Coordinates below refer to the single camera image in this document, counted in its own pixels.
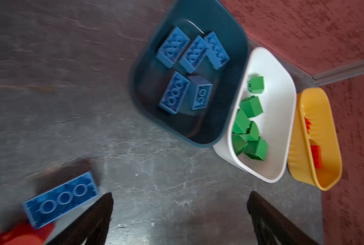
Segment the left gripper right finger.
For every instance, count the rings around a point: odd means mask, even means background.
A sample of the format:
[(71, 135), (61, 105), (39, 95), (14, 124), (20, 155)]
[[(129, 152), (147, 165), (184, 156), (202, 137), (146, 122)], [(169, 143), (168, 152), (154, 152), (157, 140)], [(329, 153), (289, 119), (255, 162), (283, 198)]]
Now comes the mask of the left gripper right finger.
[(256, 191), (250, 193), (247, 211), (259, 245), (317, 244)]

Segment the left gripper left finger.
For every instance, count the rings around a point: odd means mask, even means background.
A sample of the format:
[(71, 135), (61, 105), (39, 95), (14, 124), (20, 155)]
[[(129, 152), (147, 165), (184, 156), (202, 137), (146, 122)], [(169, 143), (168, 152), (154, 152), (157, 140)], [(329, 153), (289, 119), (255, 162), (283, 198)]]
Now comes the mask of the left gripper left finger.
[(113, 205), (112, 194), (104, 194), (49, 244), (104, 245), (109, 231)]

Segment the blue long lego floor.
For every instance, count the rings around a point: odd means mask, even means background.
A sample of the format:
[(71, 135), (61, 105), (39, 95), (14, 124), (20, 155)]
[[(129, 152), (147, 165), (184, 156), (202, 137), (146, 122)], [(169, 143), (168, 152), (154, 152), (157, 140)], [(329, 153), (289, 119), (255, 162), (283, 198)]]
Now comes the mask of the blue long lego floor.
[(86, 172), (23, 203), (31, 226), (40, 229), (99, 195), (90, 172)]

